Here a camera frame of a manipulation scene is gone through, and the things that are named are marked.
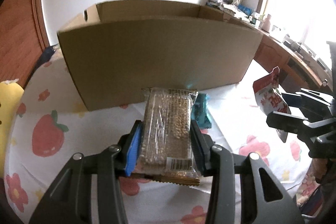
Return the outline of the grain cracker snack pack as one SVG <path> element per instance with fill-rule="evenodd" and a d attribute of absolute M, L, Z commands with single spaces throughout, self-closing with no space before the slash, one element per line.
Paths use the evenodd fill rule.
<path fill-rule="evenodd" d="M 148 88 L 137 165 L 133 177 L 198 186 L 190 123 L 196 90 Z"/>

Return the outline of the red white snack pouch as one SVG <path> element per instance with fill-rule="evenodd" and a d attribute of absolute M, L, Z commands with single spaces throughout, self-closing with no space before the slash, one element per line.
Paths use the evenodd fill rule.
<path fill-rule="evenodd" d="M 253 82 L 253 91 L 258 107 L 268 115 L 273 111 L 291 114 L 288 104 L 278 90 L 280 68 L 274 67 L 268 75 Z"/>

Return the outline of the wooden desk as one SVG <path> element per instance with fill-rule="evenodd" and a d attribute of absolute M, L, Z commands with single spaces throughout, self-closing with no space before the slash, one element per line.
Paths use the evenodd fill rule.
<path fill-rule="evenodd" d="M 324 86 L 322 79 L 288 47 L 264 34 L 254 60 L 267 72 L 280 68 L 281 87 L 290 93 L 301 88 L 332 94 L 332 88 Z"/>

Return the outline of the dark green snack pack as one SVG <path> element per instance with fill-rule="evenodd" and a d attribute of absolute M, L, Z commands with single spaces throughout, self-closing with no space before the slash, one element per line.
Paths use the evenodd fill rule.
<path fill-rule="evenodd" d="M 198 93 L 191 112 L 191 119 L 195 120 L 200 129 L 212 128 L 211 119 L 207 108 L 209 96 L 206 93 Z"/>

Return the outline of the floral strawberry bed sheet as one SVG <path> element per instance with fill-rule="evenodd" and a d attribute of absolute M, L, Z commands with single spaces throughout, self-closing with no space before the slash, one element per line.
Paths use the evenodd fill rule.
<path fill-rule="evenodd" d="M 307 147 L 295 135 L 282 142 L 266 124 L 252 84 L 266 71 L 252 62 L 243 80 L 208 91 L 215 143 L 240 155 L 259 154 L 298 203 L 316 190 Z M 21 99 L 5 164 L 7 200 L 28 223 L 44 193 L 71 158 L 102 152 L 130 132 L 141 120 L 145 103 L 88 112 L 63 58 L 40 66 Z M 121 180 L 122 197 L 130 223 L 204 223 L 211 178 L 198 187 L 137 178 Z"/>

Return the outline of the pink bottle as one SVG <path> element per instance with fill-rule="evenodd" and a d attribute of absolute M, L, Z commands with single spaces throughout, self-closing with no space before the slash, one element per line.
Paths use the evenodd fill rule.
<path fill-rule="evenodd" d="M 271 14 L 268 14 L 267 17 L 264 19 L 263 23 L 262 23 L 262 26 L 261 26 L 261 29 L 265 32 L 268 32 L 270 31 L 270 25 L 271 25 L 271 20 L 272 16 Z"/>

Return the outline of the brown cardboard box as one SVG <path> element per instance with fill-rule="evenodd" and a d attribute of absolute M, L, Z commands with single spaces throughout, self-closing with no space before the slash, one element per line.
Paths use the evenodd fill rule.
<path fill-rule="evenodd" d="M 143 101 L 146 88 L 207 90 L 244 77 L 262 33 L 193 3 L 97 3 L 58 30 L 89 111 Z"/>

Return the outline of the window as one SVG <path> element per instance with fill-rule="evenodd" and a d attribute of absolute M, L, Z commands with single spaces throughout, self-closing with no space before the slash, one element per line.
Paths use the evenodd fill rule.
<path fill-rule="evenodd" d="M 331 66 L 329 42 L 335 42 L 334 0 L 266 0 L 265 15 L 282 36 L 301 43 Z"/>

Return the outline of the yellow plush toy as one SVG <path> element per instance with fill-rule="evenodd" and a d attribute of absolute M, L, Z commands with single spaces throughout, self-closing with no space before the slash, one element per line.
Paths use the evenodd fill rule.
<path fill-rule="evenodd" d="M 7 139 L 9 137 L 14 114 L 24 90 L 21 85 L 18 84 L 18 79 L 2 81 L 0 88 L 1 178 L 3 178 Z"/>

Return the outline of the desk clutter pile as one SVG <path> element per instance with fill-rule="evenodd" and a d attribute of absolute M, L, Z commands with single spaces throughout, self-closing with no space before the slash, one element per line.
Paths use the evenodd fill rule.
<path fill-rule="evenodd" d="M 207 0 L 206 6 L 221 10 L 234 18 L 244 20 L 251 24 L 256 24 L 257 21 L 262 22 L 259 13 L 243 5 L 234 5 L 232 0 Z"/>

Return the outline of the wooden slatted wardrobe door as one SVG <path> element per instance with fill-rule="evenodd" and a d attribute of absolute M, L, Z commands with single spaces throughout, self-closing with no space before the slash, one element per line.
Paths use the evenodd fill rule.
<path fill-rule="evenodd" d="M 42 0 L 4 0 L 1 4 L 1 81 L 25 87 L 43 51 L 50 46 Z"/>

